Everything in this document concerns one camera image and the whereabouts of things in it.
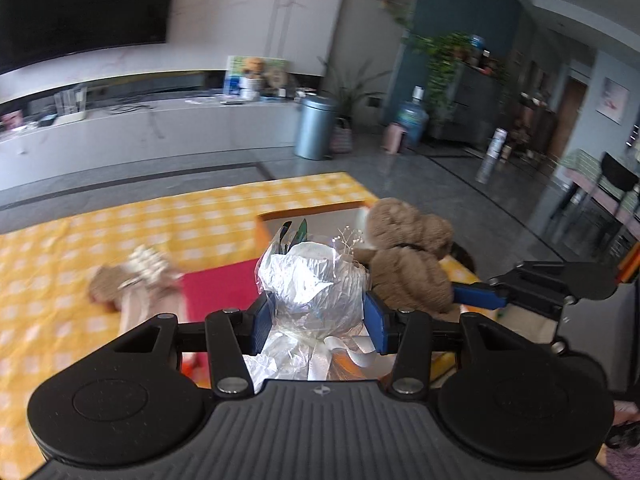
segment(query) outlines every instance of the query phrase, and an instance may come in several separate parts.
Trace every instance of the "trash can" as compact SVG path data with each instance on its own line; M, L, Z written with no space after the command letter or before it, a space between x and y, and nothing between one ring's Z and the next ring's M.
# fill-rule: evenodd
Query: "trash can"
M294 153L302 158L323 160L329 153L337 103L333 99L313 95L302 99L301 106Z

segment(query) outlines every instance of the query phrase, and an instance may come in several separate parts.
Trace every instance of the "blue water bottle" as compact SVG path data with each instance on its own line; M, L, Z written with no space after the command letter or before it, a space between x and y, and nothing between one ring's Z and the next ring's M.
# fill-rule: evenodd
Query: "blue water bottle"
M422 107L422 97L424 89L420 86L414 88L414 95L411 101L402 103L398 110L396 122L405 130L404 145L414 148L422 138L422 132L429 120L429 114Z

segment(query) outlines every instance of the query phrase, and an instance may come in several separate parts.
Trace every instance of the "door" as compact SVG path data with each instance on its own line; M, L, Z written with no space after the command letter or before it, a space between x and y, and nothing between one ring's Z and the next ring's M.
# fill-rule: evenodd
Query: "door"
M564 94L558 108L558 126L551 137L548 150L546 150L546 155L555 162L564 153L564 147L574 130L575 121L578 119L578 113L586 93L587 85L569 78L564 87Z

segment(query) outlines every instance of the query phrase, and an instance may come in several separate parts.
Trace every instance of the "cabinet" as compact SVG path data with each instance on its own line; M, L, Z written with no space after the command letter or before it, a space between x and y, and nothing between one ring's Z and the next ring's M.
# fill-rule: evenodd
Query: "cabinet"
M493 135L500 83L473 67L461 65L449 88L450 104L443 124L430 129L437 140L455 140L484 147Z

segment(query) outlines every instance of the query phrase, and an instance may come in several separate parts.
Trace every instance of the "bottle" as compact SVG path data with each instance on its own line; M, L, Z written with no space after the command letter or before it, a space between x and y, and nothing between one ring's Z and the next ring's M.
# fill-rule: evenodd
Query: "bottle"
M429 120L428 113L422 107L423 96L424 89L420 86L415 87L412 100L403 103L398 111L396 122L406 132L404 145L409 148L418 145L422 138L422 131Z
M480 169L476 174L476 181L480 184L486 184L489 181L491 172L494 170L495 163L498 161L498 157L500 156L502 146L506 139L507 130L497 128L494 133L494 138L491 139L491 143L489 144L489 149L486 150L486 155L480 165Z
M482 57L482 51L484 50L484 40L480 36L471 37L471 55L469 64L471 66L478 66L480 64L480 58Z
M484 70L489 66L489 54L490 53L488 50L482 51L482 57L480 58L480 63L478 64L478 68L480 70Z

